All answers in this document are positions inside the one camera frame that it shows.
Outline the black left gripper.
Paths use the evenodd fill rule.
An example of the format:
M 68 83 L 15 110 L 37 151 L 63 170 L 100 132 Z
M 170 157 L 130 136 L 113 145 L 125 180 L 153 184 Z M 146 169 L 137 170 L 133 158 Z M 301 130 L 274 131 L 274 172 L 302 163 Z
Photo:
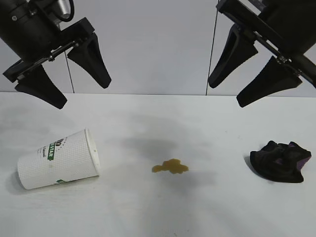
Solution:
M 50 80 L 43 66 L 67 49 L 67 57 L 81 66 L 102 87 L 111 77 L 99 48 L 98 37 L 86 18 L 61 30 L 62 22 L 72 21 L 72 0 L 2 0 L 0 38 L 19 56 L 3 75 L 18 92 L 35 96 L 62 109 L 67 98 Z

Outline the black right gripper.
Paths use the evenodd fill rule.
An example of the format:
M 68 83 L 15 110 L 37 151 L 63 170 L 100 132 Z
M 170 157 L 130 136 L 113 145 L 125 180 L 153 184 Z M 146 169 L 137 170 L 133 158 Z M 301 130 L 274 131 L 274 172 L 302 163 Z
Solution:
M 304 54 L 316 43 L 316 2 L 314 0 L 262 0 L 254 13 L 239 0 L 221 0 L 217 10 L 233 26 L 213 72 L 208 78 L 216 88 L 245 61 L 258 53 L 258 41 L 273 56 L 238 95 L 243 108 L 268 95 L 297 88 L 304 77 L 316 84 L 316 66 Z

